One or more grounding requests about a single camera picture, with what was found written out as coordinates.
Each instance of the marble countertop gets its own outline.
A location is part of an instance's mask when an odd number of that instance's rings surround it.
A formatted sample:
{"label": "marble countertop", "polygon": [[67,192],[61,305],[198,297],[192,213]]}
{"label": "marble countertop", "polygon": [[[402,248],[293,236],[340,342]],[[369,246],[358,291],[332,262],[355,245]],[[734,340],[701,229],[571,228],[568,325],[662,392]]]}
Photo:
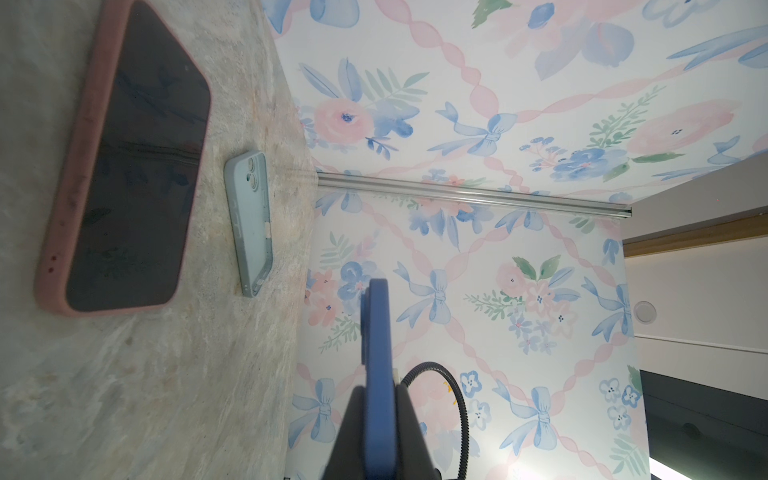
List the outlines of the marble countertop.
{"label": "marble countertop", "polygon": [[[0,471],[4,478],[278,478],[316,175],[258,2],[151,0],[213,93],[172,303],[68,319],[33,300],[100,4],[0,7]],[[247,299],[223,166],[255,147],[268,157],[275,260],[259,296]]]}

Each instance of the floral wallpaper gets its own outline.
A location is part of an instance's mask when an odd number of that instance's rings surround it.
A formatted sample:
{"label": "floral wallpaper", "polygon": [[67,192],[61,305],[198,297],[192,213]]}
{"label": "floral wallpaper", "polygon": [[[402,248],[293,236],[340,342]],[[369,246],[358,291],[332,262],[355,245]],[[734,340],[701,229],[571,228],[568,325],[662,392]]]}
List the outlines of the floral wallpaper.
{"label": "floral wallpaper", "polygon": [[[400,376],[430,360],[461,386],[468,478],[650,478],[616,220],[330,189],[315,211],[285,477],[321,478],[365,381],[359,298],[379,277]],[[455,478],[453,392],[433,372],[409,391],[435,467]]]}
{"label": "floral wallpaper", "polygon": [[322,171],[627,204],[768,148],[764,0],[263,5]]}

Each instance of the pink phone case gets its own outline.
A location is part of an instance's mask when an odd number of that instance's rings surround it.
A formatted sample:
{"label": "pink phone case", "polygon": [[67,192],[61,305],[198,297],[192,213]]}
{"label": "pink phone case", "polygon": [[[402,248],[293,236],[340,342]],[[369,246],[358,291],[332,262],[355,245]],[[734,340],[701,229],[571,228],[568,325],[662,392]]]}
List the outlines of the pink phone case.
{"label": "pink phone case", "polygon": [[[38,272],[35,277],[35,299],[43,309],[66,316],[98,316],[115,313],[131,313],[162,307],[159,305],[139,306],[118,310],[81,312],[71,308],[66,298],[67,281],[78,243],[78,234],[83,220],[88,188],[91,185],[101,131],[107,116],[114,75],[118,67],[123,37],[128,24],[131,7],[142,0],[106,0],[94,37],[94,48],[88,73],[85,78],[78,116],[74,123],[71,143],[61,172],[61,182],[54,200],[48,232],[43,243]],[[176,42],[181,45],[176,35]],[[194,63],[198,71],[203,71]]]}

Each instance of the blue phone case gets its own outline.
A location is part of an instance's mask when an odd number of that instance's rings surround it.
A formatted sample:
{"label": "blue phone case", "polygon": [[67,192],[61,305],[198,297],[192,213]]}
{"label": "blue phone case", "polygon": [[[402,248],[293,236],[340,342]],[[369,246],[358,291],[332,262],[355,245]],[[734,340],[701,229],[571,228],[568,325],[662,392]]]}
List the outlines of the blue phone case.
{"label": "blue phone case", "polygon": [[270,195],[266,157],[253,150],[224,166],[240,283],[244,296],[256,296],[272,270]]}
{"label": "blue phone case", "polygon": [[362,433],[366,480],[394,480],[397,418],[386,280],[371,279],[361,296],[360,312],[362,364],[366,366]]}

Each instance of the cable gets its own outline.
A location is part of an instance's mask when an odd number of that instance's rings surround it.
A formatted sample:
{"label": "cable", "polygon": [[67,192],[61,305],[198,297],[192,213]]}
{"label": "cable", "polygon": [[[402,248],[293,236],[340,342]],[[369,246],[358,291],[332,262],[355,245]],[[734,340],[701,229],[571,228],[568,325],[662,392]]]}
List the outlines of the cable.
{"label": "cable", "polygon": [[424,362],[420,363],[408,372],[408,375],[402,379],[402,384],[406,387],[410,387],[413,380],[422,373],[432,370],[437,372],[448,381],[451,386],[453,395],[456,397],[456,403],[458,404],[458,414],[462,420],[462,450],[458,457],[458,478],[456,480],[465,480],[467,478],[467,461],[469,459],[469,420],[467,416],[467,405],[464,403],[464,397],[462,391],[456,383],[456,379],[444,366],[436,362]]}

